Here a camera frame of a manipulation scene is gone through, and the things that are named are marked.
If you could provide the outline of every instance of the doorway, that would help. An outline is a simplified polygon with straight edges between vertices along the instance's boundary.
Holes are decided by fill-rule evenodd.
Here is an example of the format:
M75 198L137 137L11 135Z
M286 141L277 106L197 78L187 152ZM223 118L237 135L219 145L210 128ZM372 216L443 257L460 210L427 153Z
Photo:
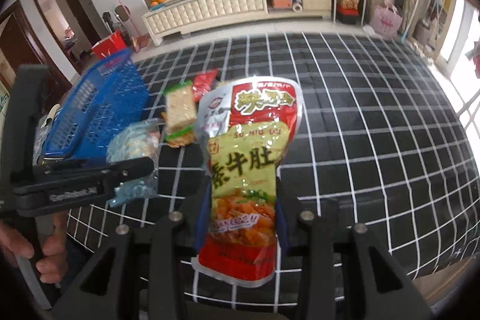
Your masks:
M42 111L47 113L60 102L71 88L71 83L50 58L34 34L20 1L14 2L0 15L0 81L10 91L15 74L21 64L49 66L46 95Z
M50 34L81 74L97 59L91 49L100 37L79 0L34 0Z

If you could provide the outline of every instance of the door frame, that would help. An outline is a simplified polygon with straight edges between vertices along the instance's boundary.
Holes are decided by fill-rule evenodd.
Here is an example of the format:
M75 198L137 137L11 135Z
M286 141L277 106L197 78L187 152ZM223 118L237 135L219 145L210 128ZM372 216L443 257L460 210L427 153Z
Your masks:
M80 15L79 13L76 13L75 12L76 8L71 7L71 2L78 2L78 4L80 4L80 1L79 0L66 0L66 1L67 1L67 4L69 5L70 10L72 11L73 15L77 19L78 24L80 25L81 29L83 30L83 33L85 33L85 36L87 36L87 39L90 41L92 46L94 44L96 44L97 42L99 42L100 41L100 36L97 33L97 31L95 30L94 26L92 25L92 22L88 18L87 14L85 13L85 10L83 10L83 7L82 7L82 14L83 15ZM40 16L42 17L43 22L45 22L45 25L47 26L50 34L53 36L53 39L56 41L57 45L63 51L65 57L68 59L70 64L75 68L75 70L79 74L81 74L82 71L83 71L83 68L78 63L74 63L73 60L70 58L70 55L65 50L65 48L63 47L60 40L57 38L57 36L53 32L53 29L50 26L49 22L47 21L47 19L45 17L45 14L43 13L42 9L40 8L40 4L38 3L38 0L33 0L33 2L35 3L35 6L37 7L37 10L40 13Z
M60 83L66 90L71 88L70 81L63 75L63 72L58 68L55 62L52 60L50 55L47 53L42 43L38 39L37 35L32 29L32 25L28 21L25 12L23 11L22 4L20 0L16 0L10 6L8 6L5 11L0 15L0 23L7 19L7 17L13 16L20 27L20 31L23 34L23 37L26 39L30 49L37 56L40 63L47 65L51 72L52 76Z

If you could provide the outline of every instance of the red box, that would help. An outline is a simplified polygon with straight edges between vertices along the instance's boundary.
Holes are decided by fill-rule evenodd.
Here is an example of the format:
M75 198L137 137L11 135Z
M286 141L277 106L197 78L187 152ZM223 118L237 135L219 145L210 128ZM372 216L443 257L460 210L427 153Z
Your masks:
M345 9L337 7L337 20L342 24L354 25L357 23L360 14L357 9Z
M272 0L272 7L275 9L291 9L292 0Z
M127 46L120 36L120 32L115 31L115 33L112 33L108 37L105 37L103 40L97 42L92 47L92 52L95 53L99 59L104 59L121 49L125 49L126 47Z

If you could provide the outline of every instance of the light blue plastic bag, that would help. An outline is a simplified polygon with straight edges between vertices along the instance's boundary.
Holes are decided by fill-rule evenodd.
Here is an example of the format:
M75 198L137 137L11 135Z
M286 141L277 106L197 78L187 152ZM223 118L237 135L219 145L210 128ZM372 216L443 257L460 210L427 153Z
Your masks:
M106 151L108 163L120 162L148 156L153 160L152 174L144 178L121 183L115 188L115 198L109 200L110 207L122 205L135 198L150 198L157 195L158 154L160 152L160 119L153 118L130 124L109 143Z

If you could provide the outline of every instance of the pink bag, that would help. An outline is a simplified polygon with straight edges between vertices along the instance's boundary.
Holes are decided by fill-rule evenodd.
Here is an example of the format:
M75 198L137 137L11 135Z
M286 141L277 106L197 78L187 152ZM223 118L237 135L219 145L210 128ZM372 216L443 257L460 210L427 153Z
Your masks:
M385 7L376 5L370 26L382 36L394 37L402 25L403 18L398 15L397 8L385 2Z

